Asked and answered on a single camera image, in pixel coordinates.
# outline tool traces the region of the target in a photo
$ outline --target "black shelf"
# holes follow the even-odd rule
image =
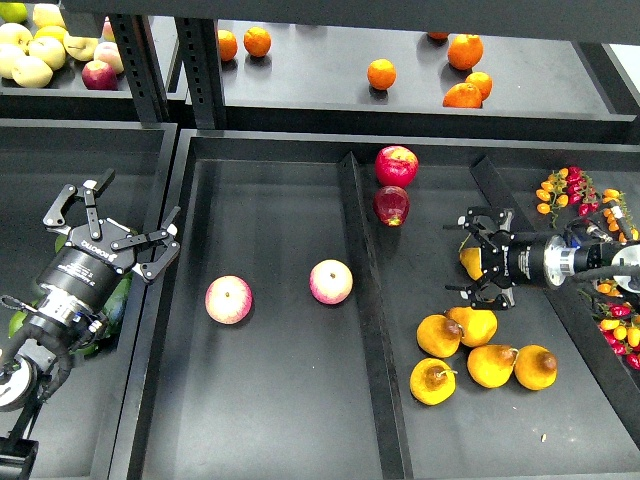
[[[0,120],[2,293],[26,301],[41,295],[34,279],[54,258],[56,239],[42,218],[66,183],[114,168],[101,214],[139,231],[157,229],[175,134],[171,124]],[[79,210],[69,211],[71,225],[82,220]],[[31,435],[40,443],[33,479],[108,476],[144,295],[134,280],[117,343],[74,369],[44,405]],[[0,347],[11,316],[0,312]],[[9,431],[18,414],[3,413],[0,430]]]
[[[398,230],[381,226],[369,207],[377,188],[371,162],[388,143],[407,145],[423,162]],[[361,162],[352,173],[344,164],[350,152]],[[601,378],[604,365],[626,367],[604,341],[589,348],[574,342],[576,331],[542,291],[516,290],[516,308],[498,314],[495,340],[554,351],[560,373],[552,388],[530,392],[511,379],[485,390],[466,373],[463,348],[449,359],[460,372],[450,400],[428,408],[409,393],[411,369],[425,357],[417,325],[464,304],[444,289],[465,281],[457,260],[464,233],[442,226],[486,201],[469,170],[484,156],[519,172],[511,187],[519,198],[533,196],[522,189],[525,181],[567,162],[594,168],[606,158],[633,182],[640,148],[183,131],[169,202],[180,198],[188,211],[185,249],[176,276],[154,292],[164,308],[140,326],[148,340],[133,364],[156,374],[131,378],[129,390],[146,393],[125,404],[128,429],[116,451],[127,454],[114,456],[113,478],[636,478],[640,432],[616,412],[623,402],[637,414],[639,398],[621,398]],[[349,180],[341,183],[344,175]],[[361,196],[345,195],[341,184]],[[354,221],[358,211],[363,222]],[[368,232],[373,243],[362,244]],[[346,258],[356,285],[367,285],[336,308],[316,303],[306,287],[314,259],[328,256]],[[206,287],[222,274],[244,277],[255,294],[251,317],[231,328],[212,322],[203,305]],[[380,295],[363,298],[373,287]],[[381,304],[372,310],[374,298]],[[379,325],[358,320],[358,312],[373,311]],[[363,342],[378,329],[388,340],[377,363],[369,362],[371,345]],[[381,366],[387,373],[372,375]],[[619,378],[633,391],[625,375]],[[374,388],[374,379],[387,387]],[[385,392],[391,403],[380,401]],[[331,407],[314,408],[317,402]],[[402,452],[404,463],[378,453],[377,470],[373,426],[385,421],[398,435],[384,449],[378,435],[378,448]],[[359,439],[350,441],[352,434]],[[343,442],[348,452],[338,448]]]

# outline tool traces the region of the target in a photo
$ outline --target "black tray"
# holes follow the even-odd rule
[[[381,226],[370,207],[371,162],[390,143],[423,162],[399,230]],[[464,305],[444,289],[465,281],[464,233],[442,226],[486,202],[469,166],[484,155],[524,168],[550,156],[619,163],[640,155],[637,147],[556,148],[185,131],[169,193],[188,208],[184,249],[177,276],[153,293],[158,321],[147,312],[153,320],[140,327],[154,341],[136,348],[133,365],[147,375],[129,388],[146,394],[125,403],[130,443],[117,445],[112,477],[637,478],[633,425],[618,418],[604,394],[612,392],[603,393],[597,368],[542,291],[516,291],[518,306],[498,314],[495,340],[554,351],[552,388],[533,393],[511,379],[485,390],[466,373],[465,349],[449,360],[460,372],[450,400],[425,407],[408,388],[425,357],[419,322]],[[337,308],[316,303],[307,286],[313,265],[331,256],[354,272],[354,293]],[[222,274],[244,277],[255,293],[250,319],[236,327],[215,324],[204,309],[206,287]],[[593,362],[617,361],[601,347]],[[629,408],[638,411],[637,399]]]
[[[0,120],[0,291],[27,301],[41,294],[34,279],[53,259],[56,238],[42,218],[66,183],[114,168],[98,199],[101,216],[141,232],[158,228],[175,132],[171,124]],[[70,225],[82,221],[79,210],[69,211]],[[107,477],[144,292],[134,280],[117,345],[87,358],[43,407],[31,436],[40,443],[32,478]],[[10,318],[2,309],[0,348]],[[18,413],[0,415],[3,435]]]
[[[32,33],[38,27],[31,21],[33,4],[26,4],[28,19],[23,22]],[[176,106],[184,103],[187,94],[184,72],[180,74],[177,34],[173,18],[149,18],[160,75],[167,89],[167,100]],[[117,91],[87,90],[82,82],[79,62],[67,55],[67,63],[53,74],[45,88],[23,88],[13,80],[0,79],[0,106],[3,118],[47,118],[137,121],[129,84],[118,75]]]
[[[242,45],[254,25],[272,37],[264,59]],[[494,88],[482,109],[469,110],[442,106],[470,73],[447,61],[455,33],[438,42],[425,32],[232,20],[218,27],[239,43],[222,65],[229,129],[615,143],[633,118],[605,93],[615,71],[598,80],[567,41],[482,36],[484,56],[473,70],[488,72]],[[367,81],[377,58],[398,71],[387,92]]]

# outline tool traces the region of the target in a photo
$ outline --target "upper shelf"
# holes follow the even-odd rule
[[[117,12],[186,18],[233,18],[263,22],[467,32],[521,38],[640,45],[640,2],[579,0],[458,2],[279,0],[63,0],[69,11]]]

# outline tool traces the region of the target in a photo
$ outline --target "yellow apple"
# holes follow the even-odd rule
[[[29,50],[29,42],[33,35],[27,27],[19,23],[5,23],[0,25],[0,44],[10,43],[22,49],[24,53]]]
[[[53,70],[44,60],[38,57],[18,58],[11,69],[11,75],[21,87],[42,88],[46,87],[53,77]]]
[[[18,58],[24,57],[25,53],[16,45],[0,45],[0,76],[2,78],[13,79],[11,69]]]
[[[60,8],[50,3],[36,3],[33,6],[33,23],[38,28],[51,26],[67,28],[62,19]]]
[[[93,52],[95,52],[98,42],[97,38],[88,37],[72,37],[69,32],[64,34],[62,44],[69,55],[81,62],[93,60]]]
[[[31,40],[29,56],[44,60],[54,72],[61,69],[67,60],[67,52],[64,47],[53,37],[40,37]]]

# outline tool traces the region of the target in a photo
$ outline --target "yellow pear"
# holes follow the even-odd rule
[[[491,310],[453,307],[445,312],[445,316],[462,327],[460,341],[467,347],[486,345],[498,330],[498,319]]]
[[[460,346],[462,331],[458,324],[444,315],[429,315],[418,326],[418,345],[434,357],[447,358]]]
[[[527,345],[520,349],[514,371],[523,387],[542,390],[556,381],[558,359],[540,345]]]
[[[482,257],[480,247],[468,247],[460,252],[460,263],[467,270],[472,280],[482,276]]]
[[[509,380],[517,356],[518,350],[510,345],[482,345],[471,350],[467,368],[480,385],[496,388]]]
[[[411,393],[426,405],[444,402],[456,389],[456,373],[442,360],[425,358],[411,372]]]

